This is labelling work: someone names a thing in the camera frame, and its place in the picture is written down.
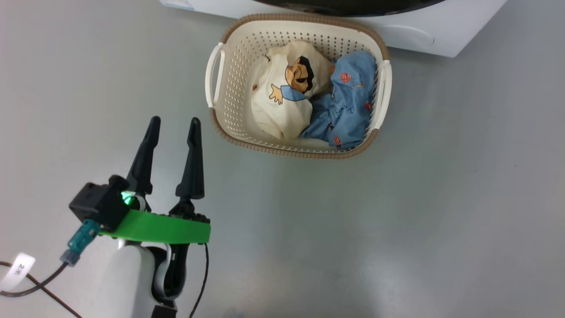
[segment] basket rim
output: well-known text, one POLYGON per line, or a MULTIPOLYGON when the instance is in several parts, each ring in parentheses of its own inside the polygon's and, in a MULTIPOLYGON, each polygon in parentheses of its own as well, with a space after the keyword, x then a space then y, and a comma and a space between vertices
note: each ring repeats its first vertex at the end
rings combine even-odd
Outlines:
MULTIPOLYGON (((334 25, 337 27, 344 27, 348 29, 354 29, 356 31, 365 33, 366 35, 370 36, 379 46, 381 50, 381 54, 383 56, 383 61, 389 60, 389 53, 388 49, 385 45, 383 39, 379 36, 377 32, 374 30, 365 27, 364 25, 350 22, 347 20, 338 20, 335 18, 329 18, 326 16, 319 16, 319 15, 306 15, 306 14, 252 14, 248 16, 244 16, 243 18, 237 20, 222 36, 221 43, 227 43, 229 37, 232 33, 239 28, 240 26, 255 21, 296 21, 296 22, 310 22, 310 23, 318 23, 318 24, 328 24, 334 25)), ((256 145, 252 143, 248 143, 246 141, 238 140, 234 137, 228 135, 221 127, 218 118, 216 116, 216 110, 214 108, 210 108, 210 117, 212 119, 212 125, 214 129, 222 136, 223 139, 227 140, 228 142, 238 145, 247 149, 252 149, 256 151, 266 152, 266 153, 273 153, 278 154, 279 156, 287 156, 287 157, 296 157, 296 158, 309 158, 309 159, 346 159, 356 156, 363 151, 365 151, 374 141, 379 132, 378 129, 373 129, 367 138, 360 146, 347 151, 347 152, 336 152, 336 153, 315 153, 315 152, 303 152, 303 151, 292 151, 287 149, 277 149, 277 148, 270 148, 261 145, 256 145)))

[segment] laundry basket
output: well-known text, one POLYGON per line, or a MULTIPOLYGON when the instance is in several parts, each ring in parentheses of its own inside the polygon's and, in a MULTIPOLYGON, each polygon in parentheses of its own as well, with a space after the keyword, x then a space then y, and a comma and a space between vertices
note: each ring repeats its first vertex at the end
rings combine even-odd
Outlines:
POLYGON ((344 159, 369 147, 381 127, 389 105, 392 68, 388 50, 373 30, 362 25, 316 15, 256 14, 238 20, 210 55, 206 69, 206 101, 219 134, 233 144, 282 156, 344 159), (252 85, 247 82, 253 65, 274 46, 308 41, 330 61, 358 50, 377 61, 370 125, 363 143, 351 149, 330 147, 316 139, 277 139, 262 131, 251 113, 252 85), (212 77, 219 58, 215 89, 212 77))

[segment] cable label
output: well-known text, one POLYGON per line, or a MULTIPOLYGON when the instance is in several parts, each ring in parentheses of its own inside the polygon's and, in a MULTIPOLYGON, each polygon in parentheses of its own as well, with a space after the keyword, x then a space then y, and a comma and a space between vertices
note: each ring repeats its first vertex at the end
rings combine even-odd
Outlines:
POLYGON ((0 291, 10 291, 29 273, 35 263, 35 257, 20 253, 12 267, 0 281, 0 291))

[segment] red pattern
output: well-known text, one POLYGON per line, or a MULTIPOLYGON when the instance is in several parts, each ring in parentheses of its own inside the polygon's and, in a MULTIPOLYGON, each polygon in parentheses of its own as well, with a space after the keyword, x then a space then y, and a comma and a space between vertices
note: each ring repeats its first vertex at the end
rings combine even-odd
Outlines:
POLYGON ((349 83, 352 79, 351 75, 347 74, 347 73, 341 73, 341 81, 343 83, 349 83))

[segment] cartoon face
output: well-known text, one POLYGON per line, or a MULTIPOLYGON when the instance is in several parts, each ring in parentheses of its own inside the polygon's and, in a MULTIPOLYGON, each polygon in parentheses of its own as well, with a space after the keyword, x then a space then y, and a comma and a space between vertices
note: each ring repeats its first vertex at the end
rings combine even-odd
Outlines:
POLYGON ((293 89, 306 93, 312 88, 314 74, 310 67, 310 61, 305 57, 299 57, 292 66, 286 68, 286 82, 293 89))

